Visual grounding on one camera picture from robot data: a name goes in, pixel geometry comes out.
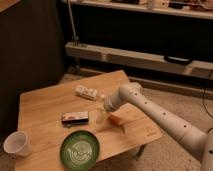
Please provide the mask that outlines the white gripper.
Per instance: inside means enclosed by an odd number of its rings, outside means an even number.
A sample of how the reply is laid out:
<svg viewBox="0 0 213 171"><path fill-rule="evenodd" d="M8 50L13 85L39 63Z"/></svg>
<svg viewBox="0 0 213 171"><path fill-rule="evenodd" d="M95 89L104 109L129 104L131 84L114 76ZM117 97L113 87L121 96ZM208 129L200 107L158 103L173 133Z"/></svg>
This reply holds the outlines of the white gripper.
<svg viewBox="0 0 213 171"><path fill-rule="evenodd" d="M104 99L103 107L106 110L104 113L104 120L109 118L110 112L114 112L117 110L116 102L117 102L117 98L114 95L107 96ZM102 122L102 119L103 119L103 111L99 110L98 117L96 120L97 123L100 124Z"/></svg>

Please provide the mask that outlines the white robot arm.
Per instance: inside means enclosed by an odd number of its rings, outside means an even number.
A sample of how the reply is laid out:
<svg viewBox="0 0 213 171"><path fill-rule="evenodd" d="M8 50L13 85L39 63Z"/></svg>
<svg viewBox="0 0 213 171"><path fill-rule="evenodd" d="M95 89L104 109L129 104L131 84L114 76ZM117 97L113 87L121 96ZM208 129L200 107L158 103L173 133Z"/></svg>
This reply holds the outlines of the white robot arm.
<svg viewBox="0 0 213 171"><path fill-rule="evenodd" d="M197 159L201 163L200 171L213 171L213 127L203 132L190 122L150 101L143 95L142 86L137 82L122 84L103 98L103 108L106 112L115 112L127 103L144 112Z"/></svg>

